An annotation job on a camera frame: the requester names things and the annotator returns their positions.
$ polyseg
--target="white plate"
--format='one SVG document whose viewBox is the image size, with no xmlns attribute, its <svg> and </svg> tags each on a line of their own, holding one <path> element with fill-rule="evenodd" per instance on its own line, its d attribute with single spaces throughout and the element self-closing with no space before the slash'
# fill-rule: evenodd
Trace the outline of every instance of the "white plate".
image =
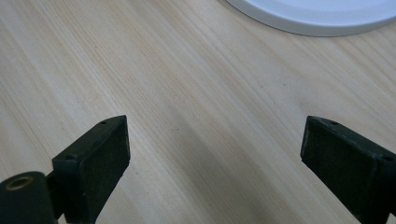
<svg viewBox="0 0 396 224">
<path fill-rule="evenodd" d="M 257 21 L 299 35 L 355 35 L 396 21 L 396 0 L 227 1 Z"/>
</svg>

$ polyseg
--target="wooden table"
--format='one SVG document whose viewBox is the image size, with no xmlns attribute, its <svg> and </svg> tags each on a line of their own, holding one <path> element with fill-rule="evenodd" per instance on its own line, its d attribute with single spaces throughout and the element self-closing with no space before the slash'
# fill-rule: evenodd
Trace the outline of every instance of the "wooden table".
<svg viewBox="0 0 396 224">
<path fill-rule="evenodd" d="M 359 223 L 301 162 L 304 124 L 396 152 L 396 23 L 315 38 L 225 0 L 0 2 L 0 180 L 122 114 L 132 160 L 97 223 Z"/>
</svg>

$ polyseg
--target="black plastic part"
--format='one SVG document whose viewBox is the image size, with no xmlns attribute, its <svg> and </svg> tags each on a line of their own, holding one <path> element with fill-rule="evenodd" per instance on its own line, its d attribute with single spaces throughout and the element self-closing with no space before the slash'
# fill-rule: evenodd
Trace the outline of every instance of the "black plastic part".
<svg viewBox="0 0 396 224">
<path fill-rule="evenodd" d="M 308 117 L 301 157 L 357 220 L 387 222 L 395 202 L 395 154 L 339 123 Z"/>
<path fill-rule="evenodd" d="M 94 223 L 129 160 L 126 116 L 98 123 L 53 158 L 55 180 L 71 203 L 64 211 L 66 221 Z"/>
<path fill-rule="evenodd" d="M 67 193 L 61 184 L 55 180 L 55 174 L 53 171 L 46 176 L 47 186 L 49 190 L 49 196 L 52 202 L 53 215 L 58 219 L 63 213 L 66 207 L 72 206 Z"/>
<path fill-rule="evenodd" d="M 0 223 L 54 224 L 46 177 L 39 172 L 14 175 L 0 184 Z"/>
</svg>

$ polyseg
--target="metal screw hole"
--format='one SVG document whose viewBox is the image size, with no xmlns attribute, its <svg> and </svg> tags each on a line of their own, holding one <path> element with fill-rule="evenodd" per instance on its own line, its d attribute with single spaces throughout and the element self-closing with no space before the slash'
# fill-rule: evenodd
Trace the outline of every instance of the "metal screw hole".
<svg viewBox="0 0 396 224">
<path fill-rule="evenodd" d="M 22 176 L 9 182 L 6 185 L 6 190 L 23 189 L 32 182 L 33 182 L 33 178 L 31 176 Z"/>
</svg>

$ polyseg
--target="light wood tabletop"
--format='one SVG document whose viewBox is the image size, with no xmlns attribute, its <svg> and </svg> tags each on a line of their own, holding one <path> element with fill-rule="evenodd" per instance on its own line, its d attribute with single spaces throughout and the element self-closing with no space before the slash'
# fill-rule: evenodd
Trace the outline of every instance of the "light wood tabletop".
<svg viewBox="0 0 396 224">
<path fill-rule="evenodd" d="M 0 2 L 0 180 L 118 115 L 132 158 L 97 223 L 359 223 L 301 162 L 305 119 L 396 152 L 396 23 L 317 38 L 225 0 Z"/>
</svg>

